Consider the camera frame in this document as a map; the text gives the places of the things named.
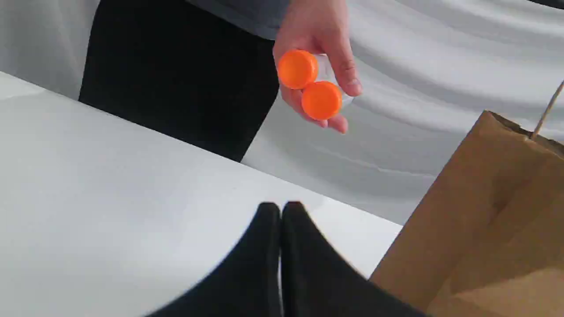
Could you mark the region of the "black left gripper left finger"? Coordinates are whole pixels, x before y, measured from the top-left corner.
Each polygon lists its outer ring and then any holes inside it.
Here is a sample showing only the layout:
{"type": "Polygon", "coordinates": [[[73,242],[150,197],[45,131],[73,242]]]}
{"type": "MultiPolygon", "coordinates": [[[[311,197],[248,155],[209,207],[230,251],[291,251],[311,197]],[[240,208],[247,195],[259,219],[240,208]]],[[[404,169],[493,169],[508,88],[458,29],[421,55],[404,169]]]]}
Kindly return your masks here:
{"type": "Polygon", "coordinates": [[[260,203],[225,259],[204,279],[153,317],[279,317],[281,212],[260,203]]]}

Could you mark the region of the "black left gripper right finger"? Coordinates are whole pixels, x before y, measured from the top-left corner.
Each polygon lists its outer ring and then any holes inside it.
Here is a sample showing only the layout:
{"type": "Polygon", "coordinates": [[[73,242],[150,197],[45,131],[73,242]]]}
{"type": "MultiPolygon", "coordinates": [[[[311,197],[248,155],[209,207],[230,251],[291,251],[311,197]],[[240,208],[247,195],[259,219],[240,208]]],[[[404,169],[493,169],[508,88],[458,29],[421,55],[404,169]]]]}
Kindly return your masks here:
{"type": "Polygon", "coordinates": [[[281,261],[286,317],[423,316],[355,271],[298,201],[282,211],[281,261]]]}

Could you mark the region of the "person's bare hand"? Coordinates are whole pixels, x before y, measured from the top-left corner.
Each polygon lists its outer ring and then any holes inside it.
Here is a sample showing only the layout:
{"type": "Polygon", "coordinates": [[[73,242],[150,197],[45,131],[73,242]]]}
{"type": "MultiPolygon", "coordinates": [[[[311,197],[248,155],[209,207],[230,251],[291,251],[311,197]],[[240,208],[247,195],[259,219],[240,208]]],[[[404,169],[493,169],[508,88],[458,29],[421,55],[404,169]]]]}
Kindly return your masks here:
{"type": "Polygon", "coordinates": [[[340,88],[361,95],[345,0],[291,0],[275,39],[275,63],[294,49],[328,56],[340,88]]]}

